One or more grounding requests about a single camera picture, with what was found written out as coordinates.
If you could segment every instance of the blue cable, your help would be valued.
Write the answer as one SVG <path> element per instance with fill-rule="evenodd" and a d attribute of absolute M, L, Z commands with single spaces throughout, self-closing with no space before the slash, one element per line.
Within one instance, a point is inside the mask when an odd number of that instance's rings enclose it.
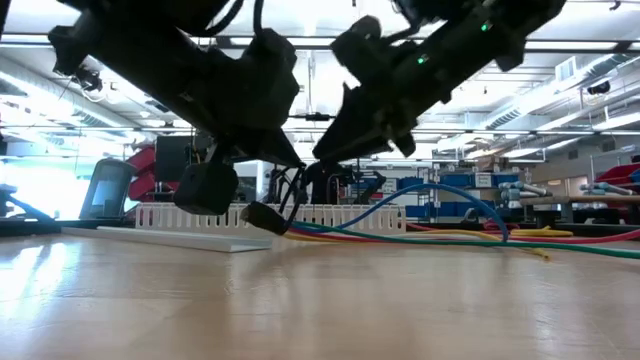
<path fill-rule="evenodd" d="M 509 230 L 507 230 L 507 225 L 504 223 L 504 221 L 502 221 L 502 218 L 500 218 L 500 215 L 498 215 L 498 213 L 490 208 L 487 204 L 485 204 L 484 202 L 480 201 L 479 199 L 469 195 L 467 192 L 460 190 L 458 188 L 454 188 L 452 186 L 448 186 L 448 185 L 442 185 L 442 184 L 418 184 L 418 185 L 413 185 L 410 186 L 408 188 L 404 188 L 398 192 L 396 192 L 395 194 L 383 199 L 382 201 L 380 201 L 379 203 L 377 203 L 374 207 L 372 207 L 371 209 L 367 210 L 366 212 L 364 212 L 362 215 L 358 216 L 357 218 L 346 222 L 342 225 L 338 225 L 337 228 L 339 229 L 345 229 L 348 228 L 349 226 L 355 225 L 357 223 L 359 223 L 360 221 L 364 220 L 367 216 L 373 214 L 374 212 L 376 212 L 378 209 L 380 209 L 382 206 L 388 204 L 391 200 L 397 198 L 398 196 L 404 195 L 406 193 L 412 192 L 412 191 L 419 191 L 419 190 L 444 190 L 444 191 L 448 191 L 450 193 L 454 193 L 456 195 L 460 195 L 462 197 L 464 197 L 465 199 L 471 201 L 472 203 L 474 203 L 476 205 L 476 207 L 482 209 L 482 211 L 484 211 L 485 214 L 489 215 L 489 217 L 491 217 L 493 219 L 493 221 L 496 222 L 496 224 L 498 225 L 498 227 L 500 228 L 500 231 L 502 231 L 502 241 L 506 242 L 507 240 L 509 240 Z M 307 232 L 312 232 L 312 233 L 316 233 L 316 234 L 320 234 L 320 233 L 324 233 L 326 231 L 320 231 L 317 230 L 315 228 L 310 228 L 310 227 L 306 227 L 304 225 L 304 223 L 301 222 L 294 222 L 293 226 L 295 228 L 298 228 L 300 230 L 304 230 Z"/>

